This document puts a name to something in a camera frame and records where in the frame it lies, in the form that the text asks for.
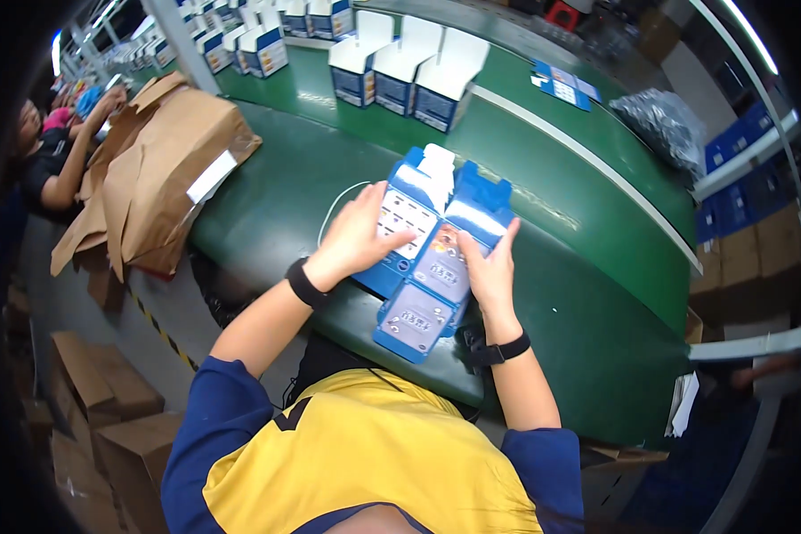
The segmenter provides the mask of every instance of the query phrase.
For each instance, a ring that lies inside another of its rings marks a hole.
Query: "hand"
[[[85,125],[89,125],[90,133],[93,135],[97,134],[98,130],[101,130],[101,126],[103,126],[104,122],[107,120],[107,117],[116,111],[119,106],[124,105],[126,101],[127,92],[122,85],[116,85],[104,93],[104,96],[96,103],[95,108],[89,113],[84,123]]]
[[[468,231],[457,236],[460,252],[469,266],[471,292],[477,298],[487,332],[487,344],[505,344],[522,335],[522,326],[513,312],[513,239],[519,231],[515,217],[505,235],[484,258]]]
[[[303,266],[309,281],[326,293],[354,272],[364,271],[386,255],[415,240],[414,230],[376,235],[376,221],[387,182],[368,185],[348,202],[326,232],[320,248]]]

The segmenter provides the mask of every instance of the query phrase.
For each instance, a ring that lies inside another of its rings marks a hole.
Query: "plastic bag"
[[[676,93],[647,89],[608,105],[653,152],[688,171],[686,186],[705,176],[706,127]]]

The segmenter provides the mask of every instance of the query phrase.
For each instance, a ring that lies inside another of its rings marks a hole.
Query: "black shirt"
[[[20,182],[24,205],[33,215],[55,223],[70,225],[83,210],[83,204],[75,202],[70,208],[59,211],[42,205],[42,189],[51,176],[59,176],[72,149],[68,128],[51,128],[42,134],[42,146],[26,158]]]

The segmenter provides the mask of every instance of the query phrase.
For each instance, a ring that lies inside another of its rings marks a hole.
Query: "concrete floor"
[[[193,371],[160,337],[129,295],[125,295],[120,314],[105,314],[86,293],[86,272],[74,272],[69,266],[59,276],[50,276],[50,251],[63,232],[60,227],[31,216],[21,245],[20,275],[32,310],[33,347],[39,374],[49,376],[50,333],[74,330],[92,343],[116,344],[160,391],[167,410],[184,410]],[[134,269],[128,283],[163,330],[201,365],[220,328],[202,299],[186,255],[171,282]],[[261,383],[274,404],[283,405],[283,392],[297,375],[305,348],[306,340],[295,337],[264,373]],[[506,431],[502,422],[481,418],[477,425],[496,446],[501,446]]]

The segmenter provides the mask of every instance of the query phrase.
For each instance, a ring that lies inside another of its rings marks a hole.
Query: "yellow and black safety tape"
[[[178,344],[175,343],[175,340],[172,339],[171,336],[169,336],[169,334],[167,334],[165,330],[163,330],[163,327],[160,326],[160,323],[157,322],[157,319],[155,319],[154,316],[151,315],[149,309],[145,307],[145,304],[143,304],[141,300],[139,300],[137,294],[134,293],[133,290],[131,290],[130,286],[127,283],[125,284],[125,287],[128,290],[130,298],[132,298],[134,302],[137,303],[139,311],[141,311],[142,314],[145,315],[146,319],[148,319],[149,322],[151,323],[151,326],[153,326],[154,329],[157,331],[157,333],[160,334],[160,337],[162,337],[163,340],[166,341],[170,347],[172,347],[172,350],[174,350],[175,353],[178,354],[178,357],[181,358],[184,361],[184,363],[189,365],[194,372],[198,371],[199,366],[197,366],[196,363],[192,361],[192,359],[189,356],[187,356],[187,353],[181,350],[181,347],[178,347]]]

